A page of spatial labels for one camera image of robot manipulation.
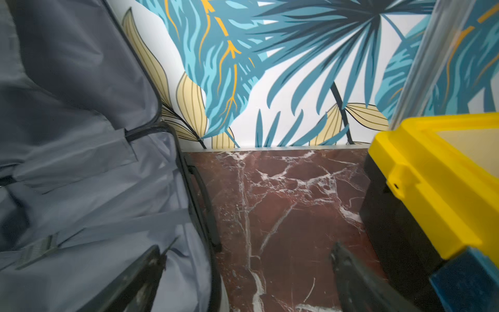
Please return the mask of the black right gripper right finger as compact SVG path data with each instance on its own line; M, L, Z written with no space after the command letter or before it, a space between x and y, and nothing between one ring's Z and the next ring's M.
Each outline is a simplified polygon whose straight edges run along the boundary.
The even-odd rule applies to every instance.
M418 311L419 309L357 259L343 244L332 251L335 283L343 311Z

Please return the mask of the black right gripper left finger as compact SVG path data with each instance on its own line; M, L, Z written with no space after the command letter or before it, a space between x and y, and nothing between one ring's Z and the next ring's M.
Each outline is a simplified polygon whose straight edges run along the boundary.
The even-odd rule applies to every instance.
M151 311L166 260L153 245L79 310Z

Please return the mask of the silver space-print hard suitcase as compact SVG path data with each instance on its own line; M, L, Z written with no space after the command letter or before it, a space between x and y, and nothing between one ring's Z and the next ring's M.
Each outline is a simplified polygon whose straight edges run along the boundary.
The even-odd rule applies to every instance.
M229 311L168 80L131 10L1 2L1 310L80 311L147 249L151 311Z

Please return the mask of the yellow and black toolbox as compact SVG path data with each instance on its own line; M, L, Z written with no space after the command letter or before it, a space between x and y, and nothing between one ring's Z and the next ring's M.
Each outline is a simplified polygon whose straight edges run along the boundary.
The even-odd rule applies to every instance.
M422 311L498 310L498 114L378 133L360 217L390 285Z

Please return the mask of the right aluminium corner post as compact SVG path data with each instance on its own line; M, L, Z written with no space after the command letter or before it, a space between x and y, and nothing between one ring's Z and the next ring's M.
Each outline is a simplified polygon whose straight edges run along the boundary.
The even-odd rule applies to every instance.
M474 0L436 2L392 115L389 125L391 131L396 130L404 120L423 115L433 87L438 82L475 3Z

